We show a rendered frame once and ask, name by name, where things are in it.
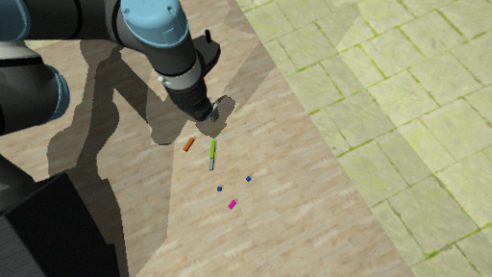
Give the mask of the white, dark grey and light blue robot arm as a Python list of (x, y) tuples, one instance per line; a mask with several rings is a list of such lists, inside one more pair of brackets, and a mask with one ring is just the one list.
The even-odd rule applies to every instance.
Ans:
[[(0, 0), (0, 137), (60, 118), (70, 103), (63, 76), (24, 40), (80, 39), (140, 52), (167, 77), (196, 62), (180, 0)], [(0, 154), (0, 211), (37, 188)]]

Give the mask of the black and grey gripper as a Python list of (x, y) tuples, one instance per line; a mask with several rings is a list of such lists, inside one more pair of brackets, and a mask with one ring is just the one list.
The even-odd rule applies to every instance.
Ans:
[(209, 117), (215, 122), (219, 117), (218, 105), (211, 104), (207, 98), (204, 77), (217, 64), (221, 50), (220, 44), (211, 39), (209, 30), (205, 30), (205, 34), (192, 40), (198, 56), (195, 65), (186, 75), (167, 77), (155, 71), (159, 76), (158, 81), (164, 85), (171, 100), (179, 109), (199, 122), (206, 121)]

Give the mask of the orange rod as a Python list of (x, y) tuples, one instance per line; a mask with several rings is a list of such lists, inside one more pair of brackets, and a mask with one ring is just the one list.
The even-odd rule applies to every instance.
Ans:
[(185, 145), (184, 147), (184, 151), (187, 152), (187, 150), (189, 149), (189, 147), (191, 146), (191, 144), (193, 143), (194, 141), (194, 138), (190, 138), (189, 141), (187, 142), (187, 144)]

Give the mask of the lime green rod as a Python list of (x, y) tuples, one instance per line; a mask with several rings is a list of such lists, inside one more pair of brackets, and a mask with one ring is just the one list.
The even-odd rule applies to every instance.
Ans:
[(209, 158), (214, 159), (215, 140), (211, 141)]

